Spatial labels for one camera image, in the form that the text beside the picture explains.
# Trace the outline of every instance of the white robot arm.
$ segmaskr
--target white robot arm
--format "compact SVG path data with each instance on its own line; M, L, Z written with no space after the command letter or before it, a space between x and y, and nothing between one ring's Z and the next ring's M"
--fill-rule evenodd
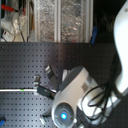
M122 71L118 78L114 81L115 87L119 93L125 95L127 85L128 72L128 1L124 4L115 20L114 37L117 52L121 61ZM59 128L71 128L76 120L77 106L84 112L89 123L98 125L99 122L106 121L106 116L110 115L113 103L119 103L114 92L110 93L107 101L96 107L103 98L104 92L96 81L89 76L88 71L84 67L74 68L62 83L62 88L56 94L52 106L52 119ZM98 115L102 113L104 107L104 117Z

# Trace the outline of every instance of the gray pegboard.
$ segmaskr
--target gray pegboard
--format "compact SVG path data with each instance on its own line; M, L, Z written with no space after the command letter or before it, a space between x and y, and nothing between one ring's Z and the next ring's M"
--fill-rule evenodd
M54 43L1 43L0 88L32 88L34 75L41 77L41 85L51 87L44 68L51 65L56 76L63 69L84 66L98 84L109 77L115 54L114 44L54 44ZM7 122L3 128L43 127L39 117L52 106L52 101L31 92L0 93L0 117ZM117 106L114 115L100 127L128 126L127 97ZM44 127L55 127L49 120Z

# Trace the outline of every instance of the pegboard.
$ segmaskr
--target pegboard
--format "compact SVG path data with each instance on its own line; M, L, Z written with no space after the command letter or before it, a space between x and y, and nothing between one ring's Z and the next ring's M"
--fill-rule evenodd
M84 66L98 84L103 84L108 80L115 51L114 44L1 43L0 88L32 88L34 75L40 75L41 86L51 88L44 72L47 65L51 65L55 75L59 77L63 69ZM0 93L0 117L7 119L2 127L54 128L52 120L45 126L39 120L40 115L51 106L50 99L35 96L33 92ZM127 107L126 96L115 108L113 116L100 127L127 127Z

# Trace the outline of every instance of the white object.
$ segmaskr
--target white object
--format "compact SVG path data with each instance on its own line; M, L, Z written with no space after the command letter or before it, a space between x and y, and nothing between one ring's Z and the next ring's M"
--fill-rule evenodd
M14 40L14 36L11 35L8 31L4 30L2 37L7 41L7 42L12 42Z
M83 124L81 124L80 126L78 126L78 128L85 128Z
M67 77L67 75L68 75L69 73L70 73L70 70L66 70L66 69L63 70L62 81L65 80L65 78Z
M12 26L12 22L11 19L8 20L8 17L5 15L5 17L3 19L1 19L1 28L3 30L8 31L10 34L14 35L14 29Z
M128 32L127 31L128 31L128 1L126 1L122 9L120 10L119 14L117 15L115 20L115 25L114 25L115 43L116 43L117 52L119 54L119 57L121 60L121 66L122 66L122 72L116 79L115 84L118 91L122 94L124 94L124 92L128 88L128 85L127 85ZM89 90L97 87L98 84L94 79L89 80L90 79L89 73L84 68L79 73L78 73L78 69L76 69L76 73L74 74L72 74L72 76L70 75L67 76L66 79L70 79L70 82L66 81L65 79L64 82L66 81L65 84L67 84L67 86L65 87L64 90L59 91L55 96L55 100L53 102L53 107L52 107L52 118L54 123L55 123L55 117L54 117L55 110L57 106L61 103L68 103L72 107L72 110L74 112L74 117L73 117L74 119L76 119L76 106L78 106L85 113L85 115L89 117L94 116L93 114L96 107L89 107L88 103L91 99L93 99L97 94L100 94L103 90L101 90L100 88L97 88L93 90L91 93L89 93L86 97L84 97ZM94 99L92 101L93 102L92 104L98 103L101 97L102 95ZM108 100L108 103L106 106L107 108L109 108L112 105L111 102L115 103L118 100L114 93L112 93L111 99L112 101L110 99ZM95 115L99 114L100 112L102 112L102 105L101 105L101 108L97 108L97 110L95 111ZM106 114L109 115L109 112L110 112L109 109L107 109L107 111L105 111L105 115ZM91 123L94 125L97 125L100 119L101 117L95 121L91 121ZM106 121L106 119L107 118L104 117L102 120L102 123Z
M41 121L41 123L42 123L43 125L45 125L45 120L44 120L43 116L40 117L40 121Z
M6 42L4 39L1 38L1 42Z

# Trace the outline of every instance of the black cable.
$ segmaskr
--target black cable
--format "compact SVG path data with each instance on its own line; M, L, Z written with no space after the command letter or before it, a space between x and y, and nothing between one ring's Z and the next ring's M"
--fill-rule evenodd
M33 4L33 1L31 0L30 2L30 5L31 5L31 8L32 8L32 13L34 13L34 4ZM32 14L32 24L31 24L31 30L33 28L33 14Z
M23 42L25 42L25 39L24 39L24 36L23 36L23 33L22 33L22 31L21 31L21 36L22 36L22 39L23 39Z
M115 85L115 80L117 78L117 69L118 69L118 64L119 64L119 56L116 52L114 59L112 61L111 64L111 72L110 72L110 77L107 81L106 84L104 85L100 85L97 87L92 88L90 91L87 92L87 94L84 96L84 98L90 94L93 93L94 90L98 89L98 88L102 88L104 87L104 90L102 92L100 92L99 94L97 94L94 98L92 98L89 102L88 102L88 106L89 107L95 107L95 110L93 112L93 116L92 117L88 117L86 116L89 120L90 120L90 124L89 124L89 128L91 127L91 123L92 121L98 120L99 119L99 125L102 123L104 117L105 118L109 118L113 112L114 112L114 107L113 107L113 102L112 102L112 92L115 93L115 95L117 96L117 98L123 98L123 95L117 90L116 85ZM97 98L100 98L99 102L96 104L91 104L94 100L96 100ZM106 115L106 110L107 110L107 103L108 100L111 100L111 110L108 113L108 115ZM101 108L101 112L97 115L95 115L95 112L97 110L97 108Z
M30 36L27 37L27 42L29 41Z
M23 9L26 8L26 0L23 0Z
M19 0L19 10L21 9L22 7L22 0Z

